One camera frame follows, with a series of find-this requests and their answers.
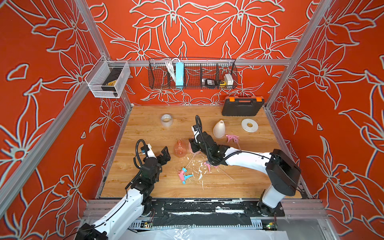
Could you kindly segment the pink spray bottle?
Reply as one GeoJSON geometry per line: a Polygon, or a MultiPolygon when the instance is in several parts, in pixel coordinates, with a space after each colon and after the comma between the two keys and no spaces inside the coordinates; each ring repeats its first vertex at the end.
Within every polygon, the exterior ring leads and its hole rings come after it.
{"type": "Polygon", "coordinates": [[[193,151],[192,144],[191,144],[192,139],[188,139],[188,148],[191,154],[194,154],[195,152],[193,151]]]}

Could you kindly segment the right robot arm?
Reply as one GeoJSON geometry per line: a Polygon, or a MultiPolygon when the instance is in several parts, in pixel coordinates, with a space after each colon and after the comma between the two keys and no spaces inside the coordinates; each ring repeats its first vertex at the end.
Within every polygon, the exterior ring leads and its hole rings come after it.
{"type": "Polygon", "coordinates": [[[263,191],[257,203],[257,211],[264,217],[272,217],[280,208],[281,200],[296,194],[300,167],[282,150],[256,153],[217,144],[198,125],[192,126],[194,137],[189,139],[193,152],[206,155],[211,166],[239,166],[259,171],[269,177],[271,185],[263,191]]]}

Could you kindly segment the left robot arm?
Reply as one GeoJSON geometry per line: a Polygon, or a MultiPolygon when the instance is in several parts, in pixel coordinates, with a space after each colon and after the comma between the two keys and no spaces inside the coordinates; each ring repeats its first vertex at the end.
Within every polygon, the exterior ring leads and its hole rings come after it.
{"type": "Polygon", "coordinates": [[[118,240],[137,218],[151,212],[151,192],[159,181],[163,165],[171,160],[171,156],[167,147],[155,156],[150,145],[143,147],[142,153],[145,155],[144,164],[126,187],[126,195],[92,225],[83,224],[76,240],[118,240]]]}

